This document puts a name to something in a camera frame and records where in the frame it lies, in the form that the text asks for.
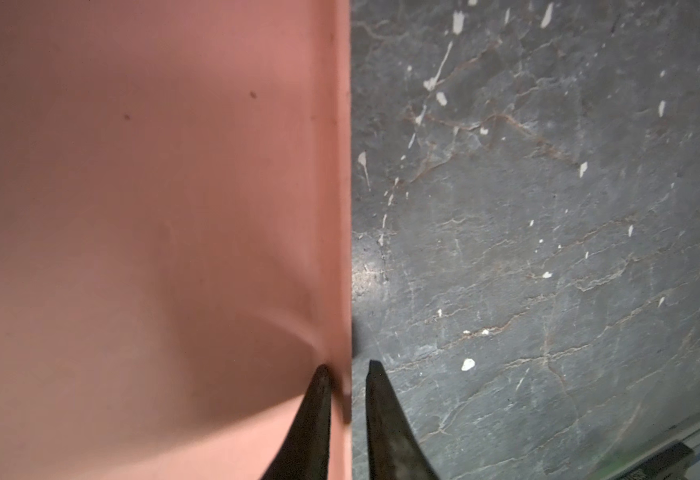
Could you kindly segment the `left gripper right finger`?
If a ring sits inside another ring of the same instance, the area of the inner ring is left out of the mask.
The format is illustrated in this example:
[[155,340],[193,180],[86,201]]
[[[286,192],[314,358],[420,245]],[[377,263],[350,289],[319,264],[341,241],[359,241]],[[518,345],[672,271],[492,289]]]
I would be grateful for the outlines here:
[[371,480],[439,479],[421,450],[384,367],[378,360],[369,361],[365,408]]

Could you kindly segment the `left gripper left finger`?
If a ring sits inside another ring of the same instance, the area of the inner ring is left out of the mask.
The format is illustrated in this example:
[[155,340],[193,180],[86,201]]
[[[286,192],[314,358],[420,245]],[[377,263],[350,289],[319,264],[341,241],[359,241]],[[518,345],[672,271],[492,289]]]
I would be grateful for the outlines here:
[[330,457],[332,375],[327,365],[314,372],[283,444],[262,480],[326,480]]

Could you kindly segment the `pink plastic tray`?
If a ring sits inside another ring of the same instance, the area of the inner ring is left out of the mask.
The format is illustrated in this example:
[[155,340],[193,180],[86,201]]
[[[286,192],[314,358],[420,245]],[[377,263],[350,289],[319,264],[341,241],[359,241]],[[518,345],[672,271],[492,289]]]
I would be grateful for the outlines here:
[[0,1],[0,479],[350,475],[350,7]]

